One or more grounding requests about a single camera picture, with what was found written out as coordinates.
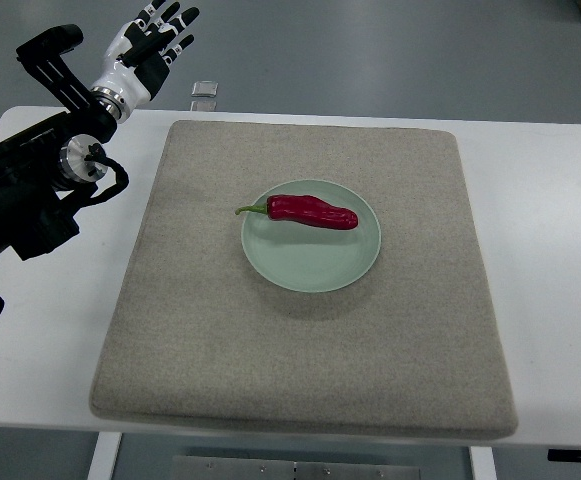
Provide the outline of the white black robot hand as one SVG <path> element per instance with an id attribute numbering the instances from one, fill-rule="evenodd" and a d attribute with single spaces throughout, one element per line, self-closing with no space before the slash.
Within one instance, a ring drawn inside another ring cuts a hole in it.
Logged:
<path id="1" fill-rule="evenodd" d="M 197 19 L 196 7 L 152 1 L 123 25 L 104 54 L 103 72 L 91 92 L 119 123 L 152 101 L 172 64 L 194 42 L 185 31 Z"/>

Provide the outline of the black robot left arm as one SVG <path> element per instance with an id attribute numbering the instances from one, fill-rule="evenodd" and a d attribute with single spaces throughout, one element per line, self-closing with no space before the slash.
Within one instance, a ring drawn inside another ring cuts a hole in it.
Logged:
<path id="1" fill-rule="evenodd" d="M 0 254 L 13 248 L 27 260 L 52 252 L 78 234 L 80 209 L 129 184 L 103 149 L 116 120 L 61 58 L 82 40 L 78 26 L 61 25 L 16 50 L 24 69 L 65 109 L 0 142 Z"/>

